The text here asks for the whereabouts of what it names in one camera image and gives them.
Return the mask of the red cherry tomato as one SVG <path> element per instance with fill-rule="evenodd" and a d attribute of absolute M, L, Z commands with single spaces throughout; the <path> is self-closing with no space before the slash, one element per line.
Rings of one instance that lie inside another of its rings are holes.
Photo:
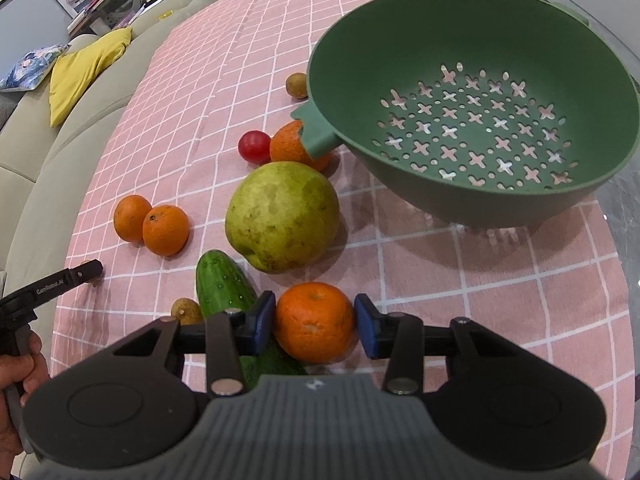
<path fill-rule="evenodd" d="M 250 130 L 241 136 L 238 152 L 242 159 L 253 165 L 262 165 L 270 161 L 271 138 L 267 133 Z"/>

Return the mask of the orange mandarin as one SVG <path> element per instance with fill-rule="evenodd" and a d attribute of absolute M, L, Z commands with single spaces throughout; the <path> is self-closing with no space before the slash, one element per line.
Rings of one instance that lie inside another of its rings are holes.
<path fill-rule="evenodd" d="M 323 171 L 329 166 L 331 154 L 313 159 L 303 147 L 299 130 L 303 123 L 299 119 L 292 120 L 271 138 L 269 154 L 272 162 L 299 162 L 314 170 Z"/>
<path fill-rule="evenodd" d="M 154 255 L 178 254 L 189 239 L 190 220 L 174 205 L 160 205 L 146 215 L 142 226 L 143 243 Z"/>
<path fill-rule="evenodd" d="M 307 365 L 341 361 L 358 341 L 352 302 L 341 289 L 321 282 L 298 284 L 281 295 L 273 331 L 282 349 Z"/>
<path fill-rule="evenodd" d="M 128 195 L 115 207 L 113 224 L 117 236 L 128 243 L 141 243 L 142 228 L 152 205 L 141 195 Z"/>

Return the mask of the yellow cushion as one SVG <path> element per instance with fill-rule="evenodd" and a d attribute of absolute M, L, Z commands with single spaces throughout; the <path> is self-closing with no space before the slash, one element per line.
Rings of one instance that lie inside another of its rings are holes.
<path fill-rule="evenodd" d="M 90 84 L 124 55 L 131 39 L 131 27 L 115 29 L 56 60 L 49 86 L 51 128 L 64 122 Z"/>

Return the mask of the green cucumber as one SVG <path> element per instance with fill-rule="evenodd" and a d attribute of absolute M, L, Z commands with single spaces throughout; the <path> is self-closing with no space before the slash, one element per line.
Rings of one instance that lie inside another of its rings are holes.
<path fill-rule="evenodd" d="M 196 294 L 203 318 L 237 308 L 250 310 L 258 295 L 241 267 L 225 252 L 204 252 L 196 266 Z M 240 356 L 247 388 L 253 389 L 260 376 L 306 375 L 303 365 L 291 358 L 270 336 L 265 351 L 259 356 Z"/>

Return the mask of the beige sofa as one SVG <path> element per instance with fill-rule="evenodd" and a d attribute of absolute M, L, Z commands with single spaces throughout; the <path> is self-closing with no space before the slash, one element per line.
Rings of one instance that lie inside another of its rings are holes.
<path fill-rule="evenodd" d="M 1 129 L 1 292 L 65 263 L 80 205 L 106 142 L 169 33 L 217 0 L 165 0 L 137 18 L 124 54 L 50 124 L 49 85 L 18 100 Z"/>

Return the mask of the green plastic colander bowl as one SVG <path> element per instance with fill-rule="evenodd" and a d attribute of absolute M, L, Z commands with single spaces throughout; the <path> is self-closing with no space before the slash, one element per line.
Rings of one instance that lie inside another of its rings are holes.
<path fill-rule="evenodd" d="M 311 156 L 344 146 L 435 217 L 541 222 L 619 172 L 639 96 L 578 15 L 542 0 L 373 0 L 314 47 L 294 110 Z"/>

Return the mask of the blue patterned cushion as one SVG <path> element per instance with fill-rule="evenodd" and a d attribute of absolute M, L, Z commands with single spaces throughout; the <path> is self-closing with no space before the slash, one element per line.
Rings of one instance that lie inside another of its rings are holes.
<path fill-rule="evenodd" d="M 27 52 L 2 79 L 1 92 L 35 90 L 49 75 L 56 60 L 65 54 L 69 47 L 69 44 L 55 44 Z"/>

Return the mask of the pink checkered tablecloth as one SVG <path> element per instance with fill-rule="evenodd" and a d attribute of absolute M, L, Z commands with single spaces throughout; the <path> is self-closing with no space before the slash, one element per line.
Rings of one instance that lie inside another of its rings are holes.
<path fill-rule="evenodd" d="M 219 0 L 178 26 L 108 140 L 68 245 L 68 264 L 99 259 L 104 279 L 56 306 L 50 369 L 61 373 L 168 313 L 195 292 L 195 266 L 228 250 L 224 215 L 248 174 L 236 146 L 250 130 L 290 119 L 289 74 L 343 14 L 369 0 Z M 410 206 L 348 151 L 329 178 L 342 225 L 323 259 L 292 274 L 248 269 L 258 289 L 325 282 L 365 292 L 384 310 L 445 325 L 465 315 L 532 350 L 597 391 L 608 412 L 594 464 L 621 479 L 634 426 L 634 343 L 626 276 L 605 214 L 586 198 L 529 228 L 474 230 Z M 118 202 L 174 205 L 189 239 L 171 257 L 121 240 Z"/>

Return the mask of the large yellow-green pear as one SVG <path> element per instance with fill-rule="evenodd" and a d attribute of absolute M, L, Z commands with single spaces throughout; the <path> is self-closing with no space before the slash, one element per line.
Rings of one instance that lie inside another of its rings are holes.
<path fill-rule="evenodd" d="M 251 172 L 229 202 L 229 244 L 258 271 L 292 272 L 321 258 L 340 227 L 331 182 L 300 162 L 270 162 Z"/>

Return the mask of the brown longan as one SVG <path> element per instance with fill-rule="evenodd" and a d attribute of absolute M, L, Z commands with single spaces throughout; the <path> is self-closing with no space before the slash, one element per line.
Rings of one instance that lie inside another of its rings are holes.
<path fill-rule="evenodd" d="M 294 73 L 285 81 L 285 91 L 293 99 L 304 100 L 308 98 L 307 77 L 305 73 Z"/>
<path fill-rule="evenodd" d="M 170 315 L 182 326 L 204 322 L 202 311 L 197 302 L 190 298 L 179 298 L 171 306 Z"/>

